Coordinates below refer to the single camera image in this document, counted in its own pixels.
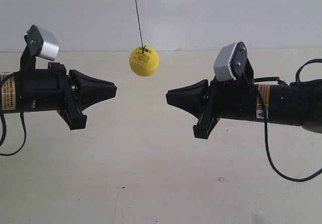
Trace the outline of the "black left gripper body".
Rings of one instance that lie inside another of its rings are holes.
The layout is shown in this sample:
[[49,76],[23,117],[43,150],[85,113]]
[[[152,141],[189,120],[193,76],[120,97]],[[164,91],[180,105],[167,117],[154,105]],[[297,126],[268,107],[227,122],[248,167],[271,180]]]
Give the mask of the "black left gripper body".
[[21,73],[21,106],[25,112],[55,111],[71,130],[84,129],[87,116],[73,98],[66,68],[49,63],[47,69],[29,69]]

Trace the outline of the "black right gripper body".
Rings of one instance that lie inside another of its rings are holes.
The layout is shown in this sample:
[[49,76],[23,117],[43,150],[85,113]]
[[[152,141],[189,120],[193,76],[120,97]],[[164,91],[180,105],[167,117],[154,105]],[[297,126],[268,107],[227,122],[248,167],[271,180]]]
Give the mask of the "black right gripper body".
[[254,85],[242,81],[212,80],[204,111],[193,126],[194,137],[208,139],[220,119],[255,121],[256,104]]

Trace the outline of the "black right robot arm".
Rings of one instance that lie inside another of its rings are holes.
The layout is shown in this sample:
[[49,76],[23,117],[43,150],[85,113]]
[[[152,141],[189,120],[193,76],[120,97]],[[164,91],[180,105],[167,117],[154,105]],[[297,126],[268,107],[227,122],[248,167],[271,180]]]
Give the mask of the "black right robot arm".
[[321,82],[249,85],[201,80],[169,90],[167,103],[198,119],[196,138],[207,139],[221,119],[298,126],[321,133]]

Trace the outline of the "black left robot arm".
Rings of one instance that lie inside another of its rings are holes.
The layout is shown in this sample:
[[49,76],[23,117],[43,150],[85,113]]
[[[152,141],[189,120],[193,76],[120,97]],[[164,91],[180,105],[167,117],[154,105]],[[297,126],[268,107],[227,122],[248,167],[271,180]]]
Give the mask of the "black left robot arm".
[[84,129],[88,107],[116,96],[113,82],[66,70],[59,62],[47,68],[1,72],[4,113],[56,111],[71,130]]

